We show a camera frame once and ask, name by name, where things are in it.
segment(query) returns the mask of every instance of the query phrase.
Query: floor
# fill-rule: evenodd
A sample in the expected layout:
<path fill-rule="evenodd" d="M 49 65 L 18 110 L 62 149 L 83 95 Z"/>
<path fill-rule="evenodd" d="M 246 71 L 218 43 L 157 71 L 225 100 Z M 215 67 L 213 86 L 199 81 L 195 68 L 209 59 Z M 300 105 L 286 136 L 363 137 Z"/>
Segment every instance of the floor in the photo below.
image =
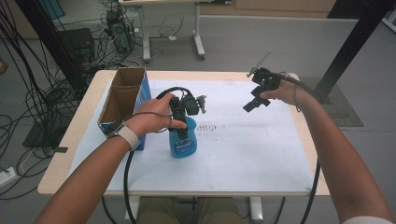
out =
<path fill-rule="evenodd" d="M 177 30 L 180 25 L 179 19 L 166 22 L 168 23 L 163 26 L 171 27 L 173 30 Z M 206 56 L 202 60 L 196 56 L 191 37 L 193 19 L 185 18 L 181 29 L 176 34 L 176 40 L 151 39 L 155 56 L 150 63 L 142 63 L 138 50 L 129 56 L 129 61 L 146 66 L 148 70 L 246 72 L 263 56 L 265 51 L 270 49 L 273 53 L 262 66 L 272 71 L 293 72 L 301 77 L 321 77 L 355 24 L 355 20 L 204 16 L 201 18 L 201 37 Z M 161 27 L 152 26 L 149 29 L 151 36 L 157 35 L 160 29 Z M 39 57 L 43 58 L 38 41 L 29 40 L 28 43 Z M 24 101 L 27 88 L 9 57 L 5 45 L 1 42 L 0 52 L 2 52 L 1 58 L 10 64 L 7 72 L 0 76 L 0 115 L 17 119 L 26 111 Z M 396 34 L 385 25 L 379 24 L 337 83 L 364 125 L 358 128 L 342 128 L 342 131 L 372 171 L 393 214 L 396 214 L 394 189 L 396 178 L 393 174 L 396 170 L 395 61 Z M 18 57 L 16 64 L 22 66 Z M 50 70 L 55 73 L 56 64 L 51 58 L 48 64 Z M 44 78 L 39 65 L 32 63 L 32 67 L 37 84 L 46 89 L 49 83 Z M 5 117 L 0 117 L 2 127 L 7 123 Z M 36 148 L 35 154 L 38 157 L 35 157 L 35 154 L 31 154 L 30 148 L 21 144 L 34 123 L 35 120 L 32 118 L 21 119 L 7 147 L 0 147 L 0 152 L 5 152 L 0 157 L 2 168 L 18 167 L 22 172 L 42 160 L 38 157 L 43 157 L 42 153 L 45 150 Z M 3 137 L 0 138 L 0 144 L 3 143 L 3 139 Z M 41 172 L 49 162 L 50 159 L 44 159 L 34 166 L 29 174 Z M 50 196 L 40 195 L 35 190 L 42 175 L 43 173 L 39 173 L 32 177 L 20 178 L 0 188 L 2 223 L 33 223 L 50 199 Z M 19 182 L 15 187 L 5 192 L 17 181 Z M 32 192 L 17 199 L 3 200 L 19 196 L 31 189 Z M 264 223 L 274 223 L 281 200 L 281 197 L 262 198 Z M 248 217 L 247 199 L 235 198 L 235 201 L 241 217 L 246 217 L 246 223 L 252 223 Z M 278 223 L 300 222 L 306 203 L 305 197 L 288 197 Z M 123 199 L 106 197 L 106 205 L 111 216 L 116 219 L 117 223 L 121 223 L 125 216 Z M 192 211 L 192 205 L 188 203 L 179 203 L 177 211 L 180 213 L 180 223 L 192 223 L 191 219 L 196 216 Z M 316 197 L 306 223 L 330 224 L 337 223 L 337 220 L 331 199 Z M 89 223 L 110 223 L 101 204 L 98 204 Z"/>

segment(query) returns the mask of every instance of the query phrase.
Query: table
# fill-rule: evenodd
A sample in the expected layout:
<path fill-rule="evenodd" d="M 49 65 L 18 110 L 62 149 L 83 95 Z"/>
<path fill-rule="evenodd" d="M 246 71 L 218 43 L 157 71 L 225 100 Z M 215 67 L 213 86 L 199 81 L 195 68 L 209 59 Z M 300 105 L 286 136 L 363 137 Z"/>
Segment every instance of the table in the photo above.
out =
<path fill-rule="evenodd" d="M 150 51 L 149 51 L 149 34 L 146 31 L 146 23 L 145 23 L 145 8 L 152 7 L 154 5 L 161 4 L 161 9 L 158 11 L 162 13 L 164 10 L 167 10 L 169 5 L 180 4 L 180 3 L 188 3 L 194 4 L 194 16 L 195 16 L 195 29 L 192 32 L 194 37 L 195 46 L 198 51 L 198 55 L 204 59 L 205 58 L 205 50 L 202 44 L 201 37 L 199 35 L 199 14 L 200 14 L 200 4 L 199 2 L 210 2 L 211 0 L 120 0 L 120 5 L 122 6 L 135 6 L 137 8 L 137 12 L 139 15 L 140 25 L 143 33 L 143 61 L 148 63 L 150 60 Z M 175 8 L 169 8 L 169 11 L 175 11 Z"/>
<path fill-rule="evenodd" d="M 60 147 L 67 147 L 65 153 L 55 153 L 52 161 L 49 165 L 48 170 L 44 174 L 39 186 L 38 191 L 43 194 L 54 194 L 56 190 L 62 185 L 62 183 L 68 177 L 69 170 L 73 158 L 76 154 L 78 144 L 83 138 L 86 132 L 92 114 L 95 108 L 98 106 L 101 98 L 103 97 L 106 85 L 114 77 L 116 71 L 99 71 L 94 79 L 92 80 L 91 86 L 88 88 L 87 93 L 82 100 L 76 115 L 70 123 L 64 138 L 60 144 Z M 189 71 L 148 71 L 148 80 L 213 80 L 213 81 L 246 81 L 249 79 L 245 73 L 235 72 L 189 72 Z M 301 113 L 297 113 L 295 107 L 289 106 L 290 114 L 298 136 L 301 140 L 301 144 L 304 150 L 304 154 L 307 158 L 309 169 L 312 173 L 315 172 L 317 154 L 312 142 L 311 135 L 307 129 L 304 116 Z M 301 192 L 300 195 L 308 195 L 309 189 L 306 192 Z M 106 192 L 106 195 L 121 195 L 121 190 L 111 190 Z M 197 191 L 182 191 L 174 190 L 161 192 L 160 190 L 153 191 L 131 191 L 131 195 L 184 195 L 184 196 L 248 196 L 260 198 L 266 195 L 296 195 L 296 193 L 287 192 L 265 192 L 265 191 L 210 191 L 210 190 L 197 190 Z M 320 176 L 318 182 L 317 195 L 330 195 L 327 185 L 325 183 L 323 175 Z"/>

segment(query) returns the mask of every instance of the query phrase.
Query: cardboard box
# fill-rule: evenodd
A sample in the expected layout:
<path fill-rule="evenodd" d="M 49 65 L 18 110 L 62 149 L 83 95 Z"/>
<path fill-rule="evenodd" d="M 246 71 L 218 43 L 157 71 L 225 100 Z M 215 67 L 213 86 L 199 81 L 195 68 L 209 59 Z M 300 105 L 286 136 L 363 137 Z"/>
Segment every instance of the cardboard box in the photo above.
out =
<path fill-rule="evenodd" d="M 146 68 L 120 68 L 111 83 L 102 113 L 99 128 L 105 133 L 112 124 L 129 119 L 142 102 L 151 99 Z M 143 150 L 146 136 L 140 137 L 136 150 Z"/>
<path fill-rule="evenodd" d="M 1 60 L 0 58 L 0 75 L 3 75 L 7 71 L 7 68 L 8 68 L 8 63 Z"/>

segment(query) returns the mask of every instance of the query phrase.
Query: electrical outlet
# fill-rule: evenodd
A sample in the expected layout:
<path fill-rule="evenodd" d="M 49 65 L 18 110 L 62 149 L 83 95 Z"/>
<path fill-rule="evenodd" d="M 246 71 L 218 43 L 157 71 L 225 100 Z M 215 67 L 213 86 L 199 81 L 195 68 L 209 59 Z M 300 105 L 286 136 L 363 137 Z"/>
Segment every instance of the electrical outlet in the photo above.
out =
<path fill-rule="evenodd" d="M 15 174 L 14 168 L 9 167 L 6 171 L 0 173 L 0 188 L 10 183 L 11 181 L 17 179 L 17 175 Z"/>

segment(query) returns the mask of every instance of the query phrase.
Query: table frame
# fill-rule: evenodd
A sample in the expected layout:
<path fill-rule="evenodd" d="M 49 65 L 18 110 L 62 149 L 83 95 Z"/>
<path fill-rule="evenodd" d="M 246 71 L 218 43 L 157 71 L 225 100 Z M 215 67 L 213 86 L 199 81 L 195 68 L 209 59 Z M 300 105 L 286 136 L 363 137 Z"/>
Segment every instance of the table frame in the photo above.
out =
<path fill-rule="evenodd" d="M 143 7 L 145 4 L 174 4 L 174 3 L 189 3 L 192 2 L 195 4 L 195 29 L 192 31 L 192 36 L 194 38 L 195 46 L 197 48 L 198 56 L 200 56 L 203 60 L 205 59 L 205 50 L 202 44 L 201 36 L 199 34 L 199 14 L 200 14 L 200 3 L 197 0 L 140 0 L 140 1 L 126 1 L 120 0 L 120 5 L 122 6 L 134 6 L 137 9 L 137 13 L 139 15 L 140 25 L 143 33 L 143 49 L 142 49 L 142 58 L 145 63 L 148 63 L 151 59 L 150 50 L 149 50 L 149 34 L 146 31 L 146 23 L 145 23 L 145 14 L 143 12 Z"/>

